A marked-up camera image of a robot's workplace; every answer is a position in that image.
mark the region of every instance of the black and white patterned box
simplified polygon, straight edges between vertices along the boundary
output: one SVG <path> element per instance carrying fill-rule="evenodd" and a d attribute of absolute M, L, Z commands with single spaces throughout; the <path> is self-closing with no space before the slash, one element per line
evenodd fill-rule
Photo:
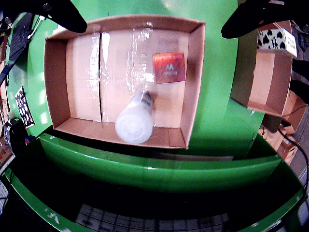
<path fill-rule="evenodd" d="M 257 49 L 261 52 L 279 52 L 297 57 L 295 37 L 283 28 L 259 31 Z"/>

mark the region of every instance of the floor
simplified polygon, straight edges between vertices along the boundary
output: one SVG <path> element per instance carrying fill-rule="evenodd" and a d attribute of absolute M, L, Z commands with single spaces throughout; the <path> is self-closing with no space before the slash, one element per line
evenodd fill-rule
<path fill-rule="evenodd" d="M 295 28 L 292 27 L 292 33 L 296 38 L 297 44 L 297 59 L 298 60 L 307 60 L 309 61 L 309 47 L 303 52 L 298 44 L 298 32 Z M 307 41 L 309 41 L 309 35 L 305 35 Z M 309 81 L 303 76 L 292 71 L 292 79 L 299 80 L 306 84 L 309 84 Z M 303 119 L 297 128 L 296 133 L 293 135 L 295 139 L 300 142 L 301 147 L 305 150 L 307 157 L 309 158 L 309 107 L 307 107 Z M 299 177 L 301 183 L 304 185 L 306 182 L 306 163 L 303 155 L 300 150 L 296 152 L 296 155 L 290 165 L 296 176 Z M 301 221 L 301 224 L 309 219 L 309 211 L 305 204 L 302 204 L 298 210 L 298 216 Z"/>
<path fill-rule="evenodd" d="M 309 61 L 309 47 L 305 50 L 305 52 L 303 52 L 298 45 L 297 30 L 295 28 L 292 28 L 292 33 L 296 38 L 297 59 Z M 305 38 L 307 39 L 307 41 L 309 41 L 309 35 L 306 35 Z M 301 75 L 293 71 L 292 71 L 292 79 L 300 80 L 306 84 L 309 84 L 309 81 L 306 78 L 302 77 Z M 307 156 L 309 157 L 309 107 L 307 107 L 303 119 L 296 133 L 294 134 L 294 137 L 300 142 L 301 147 L 306 151 Z M 300 177 L 303 171 L 305 170 L 306 167 L 305 159 L 299 150 L 297 151 L 290 167 L 298 177 Z"/>

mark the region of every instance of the open cardboard box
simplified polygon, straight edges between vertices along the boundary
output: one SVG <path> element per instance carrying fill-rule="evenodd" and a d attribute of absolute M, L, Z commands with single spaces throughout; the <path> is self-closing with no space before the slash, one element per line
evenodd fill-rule
<path fill-rule="evenodd" d="M 284 28 L 292 33 L 290 21 L 273 23 L 259 30 Z M 254 30 L 239 38 L 234 82 L 230 97 L 248 109 L 282 116 L 287 98 L 292 57 L 257 51 Z"/>
<path fill-rule="evenodd" d="M 192 19 L 152 14 L 113 16 L 88 22 L 83 34 L 63 29 L 46 38 L 45 87 L 53 127 L 84 138 L 127 144 L 117 136 L 114 121 L 132 97 L 123 88 L 123 74 L 128 66 L 126 48 L 132 49 L 132 35 L 139 31 L 136 29 L 148 29 L 154 35 L 152 44 L 142 49 L 151 53 L 184 52 L 186 62 L 185 82 L 143 86 L 154 96 L 157 126 L 150 139 L 139 146 L 188 148 L 205 44 L 205 23 Z M 108 52 L 106 33 L 110 39 Z M 149 73 L 151 56 L 142 56 Z M 108 122 L 102 122 L 107 111 Z"/>

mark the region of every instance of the cardboard box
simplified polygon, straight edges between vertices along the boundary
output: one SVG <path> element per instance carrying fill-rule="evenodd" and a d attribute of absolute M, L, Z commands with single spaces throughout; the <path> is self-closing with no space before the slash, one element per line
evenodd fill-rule
<path fill-rule="evenodd" d="M 294 134 L 303 118 L 307 104 L 294 92 L 289 91 L 283 111 L 284 129 L 288 134 Z"/>
<path fill-rule="evenodd" d="M 262 125 L 258 133 L 272 146 L 275 151 L 278 150 L 283 141 L 283 136 L 279 133 L 279 131 L 272 133 Z"/>
<path fill-rule="evenodd" d="M 259 30 L 284 28 L 284 21 Z M 274 116 L 282 116 L 292 73 L 292 57 L 257 51 L 258 30 L 239 38 L 234 81 L 230 97 L 244 107 Z"/>
<path fill-rule="evenodd" d="M 257 49 L 259 52 L 278 52 L 297 57 L 295 37 L 283 28 L 259 31 Z"/>
<path fill-rule="evenodd" d="M 12 155 L 12 152 L 7 146 L 4 140 L 4 137 L 1 137 L 0 138 L 0 163 L 4 165 L 11 155 Z"/>
<path fill-rule="evenodd" d="M 296 141 L 292 136 L 288 137 L 289 139 L 291 139 L 293 142 L 295 142 L 296 144 L 299 144 L 298 141 Z M 288 164 L 290 165 L 295 154 L 296 151 L 298 150 L 298 147 L 295 146 L 294 144 L 292 144 L 290 141 L 288 141 L 287 139 L 283 139 L 279 149 L 278 149 L 278 153 L 280 154 L 280 156 L 282 157 L 282 159 Z"/>
<path fill-rule="evenodd" d="M 7 35 L 5 35 L 4 36 L 4 41 L 3 41 L 3 43 L 0 46 L 0 63 L 5 61 L 6 45 L 7 45 L 7 42 L 8 42 L 8 38 L 9 37 Z"/>
<path fill-rule="evenodd" d="M 143 35 L 152 41 L 151 45 L 143 43 Z M 139 43 L 136 48 L 142 55 L 128 61 L 132 43 Z M 185 82 L 145 86 L 154 98 L 156 127 L 140 146 L 188 148 L 200 92 L 204 44 L 204 22 L 166 15 L 106 17 L 88 22 L 83 34 L 59 30 L 46 39 L 44 58 L 46 95 L 54 129 L 127 144 L 114 128 L 115 119 L 132 97 L 123 88 L 127 72 L 131 72 L 127 67 L 135 62 L 132 67 L 152 75 L 150 55 L 184 52 Z"/>

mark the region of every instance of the red box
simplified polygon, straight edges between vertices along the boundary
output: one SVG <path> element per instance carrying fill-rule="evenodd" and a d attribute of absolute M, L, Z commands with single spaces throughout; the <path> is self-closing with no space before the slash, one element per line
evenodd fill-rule
<path fill-rule="evenodd" d="M 153 67 L 156 84 L 185 81 L 183 52 L 153 54 Z"/>

